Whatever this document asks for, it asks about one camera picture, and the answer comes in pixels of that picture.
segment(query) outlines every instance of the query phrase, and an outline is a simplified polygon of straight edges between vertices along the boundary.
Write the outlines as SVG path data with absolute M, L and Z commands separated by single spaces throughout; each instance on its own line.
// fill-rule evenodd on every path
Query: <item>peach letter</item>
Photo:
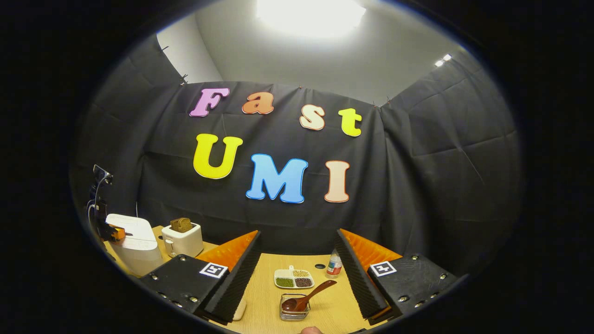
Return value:
M 196 103 L 196 107 L 194 110 L 189 112 L 190 116 L 197 116 L 197 117 L 204 117 L 208 115 L 208 105 L 210 105 L 210 109 L 214 109 L 214 107 L 219 104 L 221 97 L 219 96 L 227 96 L 229 95 L 228 88 L 205 88 L 202 89 L 202 95 L 200 96 L 200 100 Z
M 361 122 L 362 117 L 353 108 L 343 109 L 338 114 L 342 116 L 342 132 L 353 137 L 361 134 L 361 129 L 355 128 L 355 121 Z
M 241 107 L 244 114 L 268 114 L 274 110 L 272 100 L 274 96 L 268 92 L 254 93 L 248 96 L 248 101 Z
M 348 162 L 333 160 L 326 162 L 326 167 L 330 171 L 330 182 L 328 185 L 328 193 L 324 199 L 332 203 L 341 203 L 349 200 L 349 195 L 346 194 L 346 170 L 350 165 Z
M 322 107 L 314 105 L 304 105 L 301 108 L 301 114 L 299 117 L 299 123 L 306 129 L 322 130 L 324 128 L 324 119 L 322 116 L 325 115 Z
M 208 163 L 208 158 L 210 157 L 210 150 L 213 148 L 213 144 L 219 138 L 214 134 L 201 133 L 196 136 L 196 140 L 198 141 L 196 152 L 194 153 L 194 170 L 196 173 L 202 177 L 211 179 L 221 179 L 229 175 L 231 169 L 233 169 L 237 147 L 243 144 L 244 141 L 237 137 L 223 138 L 223 142 L 227 144 L 225 154 L 223 155 L 223 162 L 219 167 L 212 167 Z

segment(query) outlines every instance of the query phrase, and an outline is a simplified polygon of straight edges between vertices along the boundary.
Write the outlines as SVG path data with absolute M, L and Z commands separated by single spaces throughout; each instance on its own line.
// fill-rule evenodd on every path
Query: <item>yellow letter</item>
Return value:
M 299 117 L 299 123 L 301 123 L 302 127 L 312 130 L 322 130 L 324 128 L 324 119 L 322 116 L 325 113 L 322 107 L 304 105 L 301 108 L 301 114 L 303 116 Z
M 328 161 L 326 167 L 330 171 L 330 181 L 328 184 L 328 193 L 324 199 L 333 202 L 341 203 L 349 200 L 349 195 L 346 194 L 346 170 L 350 165 L 345 161 Z
M 223 142 L 227 144 L 223 162 L 219 167 L 212 167 L 208 163 L 208 158 L 210 157 L 210 150 L 213 148 L 213 144 L 216 143 L 219 138 L 214 134 L 201 133 L 196 136 L 196 140 L 198 141 L 196 152 L 194 153 L 194 170 L 196 173 L 211 179 L 221 179 L 229 175 L 231 169 L 233 169 L 237 147 L 243 144 L 244 141 L 237 137 L 223 138 Z
M 361 129 L 355 128 L 355 121 L 361 122 L 362 117 L 353 108 L 343 109 L 338 114 L 342 116 L 342 132 L 353 137 L 361 134 Z
M 274 96 L 268 92 L 254 93 L 248 96 L 248 101 L 241 107 L 244 114 L 268 114 L 274 110 L 272 100 Z

